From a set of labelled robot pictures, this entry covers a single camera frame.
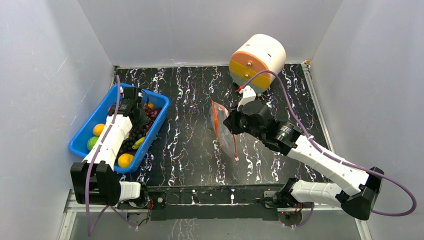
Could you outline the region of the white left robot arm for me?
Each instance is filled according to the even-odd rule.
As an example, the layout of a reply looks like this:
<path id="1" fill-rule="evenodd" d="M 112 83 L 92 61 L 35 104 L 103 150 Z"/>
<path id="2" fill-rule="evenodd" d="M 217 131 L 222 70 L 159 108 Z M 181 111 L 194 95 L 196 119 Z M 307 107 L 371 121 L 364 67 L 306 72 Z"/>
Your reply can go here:
<path id="1" fill-rule="evenodd" d="M 128 201 L 137 208 L 149 203 L 149 194 L 136 182 L 119 181 L 114 174 L 115 160 L 123 141 L 134 126 L 148 122 L 142 103 L 142 89 L 117 88 L 117 100 L 106 117 L 105 126 L 91 151 L 70 169 L 76 201 L 79 204 L 115 206 Z"/>

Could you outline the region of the clear zip bag orange zipper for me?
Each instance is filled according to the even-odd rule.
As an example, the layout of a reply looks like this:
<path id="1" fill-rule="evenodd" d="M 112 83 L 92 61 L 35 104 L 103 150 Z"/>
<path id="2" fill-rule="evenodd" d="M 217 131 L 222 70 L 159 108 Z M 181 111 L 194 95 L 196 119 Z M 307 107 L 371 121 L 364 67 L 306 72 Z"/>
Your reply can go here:
<path id="1" fill-rule="evenodd" d="M 211 120 L 211 126 L 220 144 L 221 149 L 230 158 L 233 158 L 235 161 L 238 162 L 240 159 L 237 154 L 236 137 L 224 125 L 224 120 L 226 120 L 229 116 L 229 111 L 223 105 L 212 100 L 211 107 L 209 109 L 209 115 Z"/>

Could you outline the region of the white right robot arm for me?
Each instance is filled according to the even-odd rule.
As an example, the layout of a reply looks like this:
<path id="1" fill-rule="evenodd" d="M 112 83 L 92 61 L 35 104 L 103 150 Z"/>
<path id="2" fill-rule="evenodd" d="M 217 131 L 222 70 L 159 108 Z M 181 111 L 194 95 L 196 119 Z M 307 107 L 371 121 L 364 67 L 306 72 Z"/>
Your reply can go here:
<path id="1" fill-rule="evenodd" d="M 258 100 L 239 109 L 233 108 L 223 121 L 234 135 L 249 134 L 268 149 L 304 163 L 330 179 L 330 183 L 308 182 L 290 178 L 280 192 L 260 201 L 271 208 L 295 207 L 300 203 L 319 203 L 340 207 L 348 215 L 368 220 L 380 193 L 381 175 L 334 161 L 335 155 L 320 145 L 313 145 L 302 130 L 288 121 L 275 119 L 268 106 Z"/>

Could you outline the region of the red toy grapes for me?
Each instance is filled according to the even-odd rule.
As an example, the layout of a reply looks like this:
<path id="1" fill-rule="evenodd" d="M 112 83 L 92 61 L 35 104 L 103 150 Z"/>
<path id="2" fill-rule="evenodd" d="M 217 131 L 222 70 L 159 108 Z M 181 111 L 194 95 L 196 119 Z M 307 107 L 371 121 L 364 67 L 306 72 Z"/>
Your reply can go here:
<path id="1" fill-rule="evenodd" d="M 153 122 L 157 119 L 157 117 L 159 116 L 159 113 L 162 111 L 161 107 L 157 107 L 157 108 L 151 108 L 149 106 L 145 106 L 144 111 L 149 119 L 149 124 L 152 125 Z"/>

